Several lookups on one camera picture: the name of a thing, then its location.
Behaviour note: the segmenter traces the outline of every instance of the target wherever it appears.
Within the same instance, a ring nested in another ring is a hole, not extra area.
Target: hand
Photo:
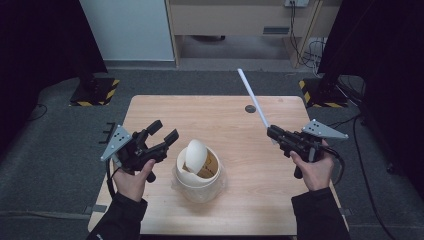
[[[303,174],[303,181],[310,191],[317,191],[330,186],[331,172],[334,162],[331,154],[323,152],[317,162],[307,163],[294,151],[290,152],[293,162],[300,168]]]
[[[118,192],[129,199],[140,202],[144,194],[147,176],[149,176],[154,165],[155,160],[149,160],[136,175],[131,175],[119,169],[113,176]]]

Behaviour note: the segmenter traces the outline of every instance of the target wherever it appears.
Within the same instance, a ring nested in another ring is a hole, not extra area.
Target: white egg
[[[206,146],[199,140],[193,139],[187,147],[185,165],[187,169],[197,174],[206,162],[208,150]]]

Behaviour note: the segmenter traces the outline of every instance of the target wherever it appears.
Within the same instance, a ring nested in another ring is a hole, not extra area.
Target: black sleeve
[[[147,202],[144,199],[138,203],[119,192],[116,193],[109,209],[87,239],[139,239],[140,222],[143,220],[146,209]]]
[[[292,198],[299,240],[350,239],[330,188]]]

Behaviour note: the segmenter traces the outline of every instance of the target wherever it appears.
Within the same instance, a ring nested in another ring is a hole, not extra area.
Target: wooden table
[[[300,131],[310,121],[299,97],[257,99],[269,124]],[[266,135],[258,112],[245,111],[252,104],[249,96],[132,99],[123,124],[128,132],[141,131],[160,119],[163,128],[148,138],[148,145],[162,142],[175,128],[180,135],[170,147],[168,158],[155,165],[156,181],[146,185],[144,199],[149,206],[141,223],[142,234],[296,235],[291,197],[307,188],[303,180],[293,177],[295,165]],[[226,188],[203,204],[190,202],[171,189],[176,158],[194,138],[217,153],[226,172]],[[110,202],[103,183],[96,204],[109,206]],[[102,216],[93,212],[89,231]]]

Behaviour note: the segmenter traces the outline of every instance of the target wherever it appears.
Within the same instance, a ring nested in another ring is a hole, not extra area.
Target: handheld controller
[[[275,140],[284,156],[290,157],[290,151],[295,151],[304,162],[316,162],[319,160],[322,152],[328,152],[335,156],[341,166],[339,176],[336,182],[341,178],[344,168],[344,161],[340,155],[328,146],[322,145],[324,138],[347,139],[346,134],[342,134],[326,125],[319,123],[315,119],[302,128],[302,132],[289,132],[276,125],[267,128],[267,136]],[[302,171],[296,166],[294,176],[298,179],[303,177]]]
[[[177,130],[174,129],[164,138],[164,142],[149,148],[146,145],[148,135],[152,136],[162,126],[162,122],[156,120],[146,129],[130,135],[122,126],[118,125],[100,160],[112,159],[119,168],[130,174],[133,174],[134,171],[141,171],[150,159],[156,160],[156,163],[162,162],[167,157],[169,146],[179,138]],[[109,175],[109,161],[106,162],[106,166],[109,192],[114,195],[112,177]],[[155,180],[155,174],[150,172],[147,181],[151,183]]]

